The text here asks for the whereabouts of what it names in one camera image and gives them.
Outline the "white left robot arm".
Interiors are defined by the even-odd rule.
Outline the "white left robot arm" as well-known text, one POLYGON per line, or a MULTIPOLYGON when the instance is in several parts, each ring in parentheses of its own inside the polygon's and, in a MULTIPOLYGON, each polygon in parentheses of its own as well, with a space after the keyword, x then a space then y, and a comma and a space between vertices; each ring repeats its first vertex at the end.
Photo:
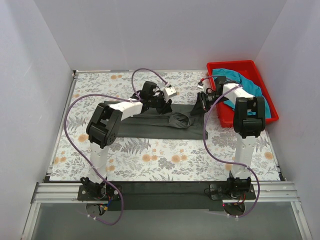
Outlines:
POLYGON ((86 128, 90 142, 90 171, 87 177, 80 179, 86 192, 95 200, 111 195, 107 179, 107 155, 110 146, 115 142, 121 121, 140 115, 150 108, 160 115, 172 112, 171 98, 176 96, 175 88, 167 83, 158 90, 157 84, 146 81, 143 88, 130 98, 118 103, 99 103, 86 128))

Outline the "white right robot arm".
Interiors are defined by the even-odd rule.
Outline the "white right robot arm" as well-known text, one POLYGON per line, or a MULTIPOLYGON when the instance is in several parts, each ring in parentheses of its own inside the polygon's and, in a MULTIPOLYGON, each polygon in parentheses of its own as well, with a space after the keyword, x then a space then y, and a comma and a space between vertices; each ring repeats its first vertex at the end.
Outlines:
POLYGON ((228 178, 210 184, 209 195, 213 200, 254 200, 256 194, 251 183, 251 176, 254 175, 251 162, 256 141, 266 126, 265 99, 248 93, 240 83, 228 81, 225 76, 216 77, 214 85, 214 89, 197 93, 191 115, 207 113, 216 104, 231 101, 234 104, 232 125, 236 133, 236 147, 228 178))

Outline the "dark grey t shirt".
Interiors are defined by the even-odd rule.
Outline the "dark grey t shirt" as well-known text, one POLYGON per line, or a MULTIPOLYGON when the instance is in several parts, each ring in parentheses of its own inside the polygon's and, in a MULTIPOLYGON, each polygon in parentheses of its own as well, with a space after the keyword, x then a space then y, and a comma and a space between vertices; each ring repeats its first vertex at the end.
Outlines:
POLYGON ((203 140, 204 115, 190 115, 190 104, 172 104, 172 112, 158 114, 149 108, 142 114, 121 121, 118 136, 163 140, 203 140))

